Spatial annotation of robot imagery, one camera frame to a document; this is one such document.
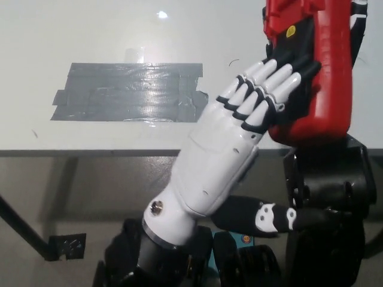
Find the black right hand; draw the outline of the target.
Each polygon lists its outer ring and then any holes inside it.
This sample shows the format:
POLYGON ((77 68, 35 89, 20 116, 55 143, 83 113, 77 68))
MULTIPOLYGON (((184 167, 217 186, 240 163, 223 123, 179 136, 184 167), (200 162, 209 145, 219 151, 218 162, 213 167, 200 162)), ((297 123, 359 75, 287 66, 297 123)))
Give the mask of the black right hand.
POLYGON ((352 0, 350 13, 351 62, 354 66, 366 29, 368 0, 352 0))

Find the white and black left hand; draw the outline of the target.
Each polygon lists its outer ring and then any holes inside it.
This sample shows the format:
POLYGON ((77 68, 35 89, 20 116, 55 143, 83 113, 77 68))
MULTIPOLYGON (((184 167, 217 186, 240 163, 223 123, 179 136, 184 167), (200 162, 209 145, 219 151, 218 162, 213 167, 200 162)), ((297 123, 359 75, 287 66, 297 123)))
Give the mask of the white and black left hand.
POLYGON ((198 220, 217 211, 256 159, 262 137, 291 94, 320 69, 309 56, 264 59, 210 101, 184 141, 167 186, 144 211, 146 235, 164 248, 184 246, 198 220))

